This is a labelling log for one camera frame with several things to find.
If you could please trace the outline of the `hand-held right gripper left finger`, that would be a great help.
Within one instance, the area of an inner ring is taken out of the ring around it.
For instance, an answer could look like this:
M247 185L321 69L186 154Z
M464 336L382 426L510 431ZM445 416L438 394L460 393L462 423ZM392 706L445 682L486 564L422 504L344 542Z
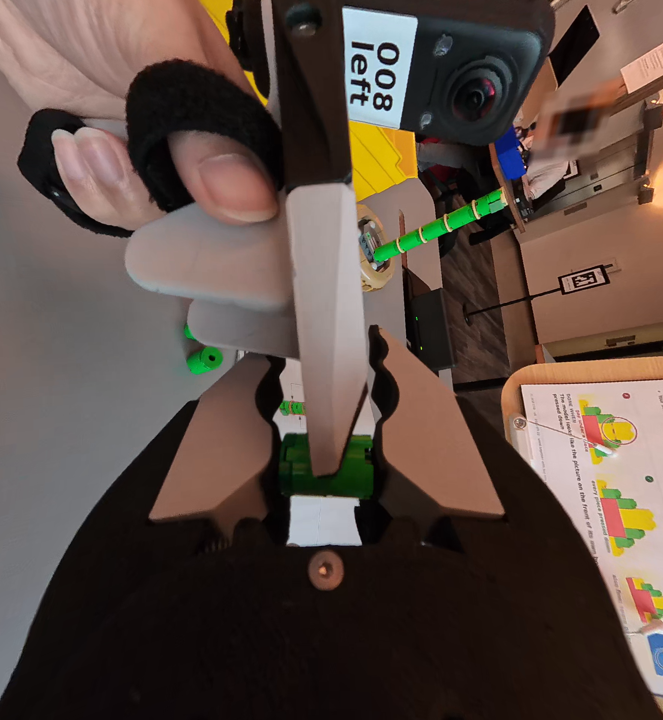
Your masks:
M222 537L239 521L271 509L264 475L279 431L283 358L247 354L204 392L192 414L148 519L207 520Z

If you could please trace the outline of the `tag sign on black stand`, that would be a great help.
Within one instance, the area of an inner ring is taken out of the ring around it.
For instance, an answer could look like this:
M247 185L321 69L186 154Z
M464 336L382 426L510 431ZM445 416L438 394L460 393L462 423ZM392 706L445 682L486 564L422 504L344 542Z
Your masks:
M473 324L473 318L477 315L487 314L489 312L498 311L503 308L527 303L546 297L552 294L570 295L583 292L584 290L595 289L597 287L606 287L610 284L609 273L611 264L595 265L589 268L575 271L558 277L558 283L552 289L544 292L527 294L515 300L499 302L488 307L476 308L470 310L466 304L462 306L462 316L467 326Z

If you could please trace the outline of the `green toy brick piece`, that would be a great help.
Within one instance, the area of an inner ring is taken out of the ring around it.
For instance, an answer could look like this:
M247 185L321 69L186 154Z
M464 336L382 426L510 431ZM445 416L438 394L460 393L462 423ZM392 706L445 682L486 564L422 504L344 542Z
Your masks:
M311 469L309 437L289 433L282 439L278 479L286 497L313 496L369 500L374 491L372 436L354 435L335 474L317 476Z

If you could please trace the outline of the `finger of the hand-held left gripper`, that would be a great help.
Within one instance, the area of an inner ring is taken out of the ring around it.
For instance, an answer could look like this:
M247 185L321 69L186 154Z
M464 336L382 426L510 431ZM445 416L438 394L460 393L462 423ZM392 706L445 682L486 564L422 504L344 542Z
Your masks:
M285 209L311 469L331 475L367 386L355 195L342 183L300 186Z

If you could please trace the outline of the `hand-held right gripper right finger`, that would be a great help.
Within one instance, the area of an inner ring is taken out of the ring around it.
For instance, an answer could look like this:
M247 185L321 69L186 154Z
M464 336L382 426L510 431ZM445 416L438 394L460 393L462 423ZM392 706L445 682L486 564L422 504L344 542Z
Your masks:
M369 327L369 362L374 532L400 518L426 539L443 518L504 518L455 393L379 325Z

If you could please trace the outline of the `printed instruction sheet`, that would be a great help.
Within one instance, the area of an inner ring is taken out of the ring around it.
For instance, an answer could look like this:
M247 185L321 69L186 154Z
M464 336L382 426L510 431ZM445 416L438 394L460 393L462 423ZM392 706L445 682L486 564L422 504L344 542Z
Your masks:
M501 409L597 563L663 709L663 356L530 365Z

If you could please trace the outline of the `person's left hand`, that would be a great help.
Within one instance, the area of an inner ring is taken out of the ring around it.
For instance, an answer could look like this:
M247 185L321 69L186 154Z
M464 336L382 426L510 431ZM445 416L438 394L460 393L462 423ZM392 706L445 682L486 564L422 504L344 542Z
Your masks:
M0 1L0 71L32 111L91 126L51 133L63 190L104 226L135 231L163 217L132 167L126 95L146 67L189 60L258 100L199 1Z

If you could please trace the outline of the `grey desk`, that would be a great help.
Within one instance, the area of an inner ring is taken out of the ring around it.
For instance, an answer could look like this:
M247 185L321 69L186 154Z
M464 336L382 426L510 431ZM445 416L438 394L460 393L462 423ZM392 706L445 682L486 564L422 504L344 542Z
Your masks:
M124 242L74 226L23 179L30 112L0 72L0 635L34 615L110 483L186 401L186 307L133 283Z

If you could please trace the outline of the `black box device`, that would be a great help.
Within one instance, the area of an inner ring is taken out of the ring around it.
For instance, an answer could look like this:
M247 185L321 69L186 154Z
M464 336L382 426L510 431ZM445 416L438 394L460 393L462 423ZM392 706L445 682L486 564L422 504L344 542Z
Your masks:
M451 370L455 367L455 350L444 289L440 287L414 297L410 308L414 334L412 347L417 358L435 373Z

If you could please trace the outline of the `black monitor screen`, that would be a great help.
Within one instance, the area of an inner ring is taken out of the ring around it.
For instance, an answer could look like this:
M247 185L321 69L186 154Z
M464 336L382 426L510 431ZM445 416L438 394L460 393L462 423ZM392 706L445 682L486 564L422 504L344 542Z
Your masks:
M584 1L573 21L561 34L548 59L557 87L561 87L600 38L596 19Z

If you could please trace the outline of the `blue plastic bin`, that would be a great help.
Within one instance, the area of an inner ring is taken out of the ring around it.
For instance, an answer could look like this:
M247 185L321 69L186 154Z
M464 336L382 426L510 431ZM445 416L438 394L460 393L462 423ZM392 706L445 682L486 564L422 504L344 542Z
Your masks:
M521 179L527 173L514 125L493 143L493 148L501 173L507 181Z

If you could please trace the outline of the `yellow plastic bin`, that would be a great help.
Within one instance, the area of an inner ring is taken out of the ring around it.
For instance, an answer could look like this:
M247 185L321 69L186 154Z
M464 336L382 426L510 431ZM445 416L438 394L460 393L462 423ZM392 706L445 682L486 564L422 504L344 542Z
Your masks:
M414 133L349 122L352 180L359 203L417 177Z

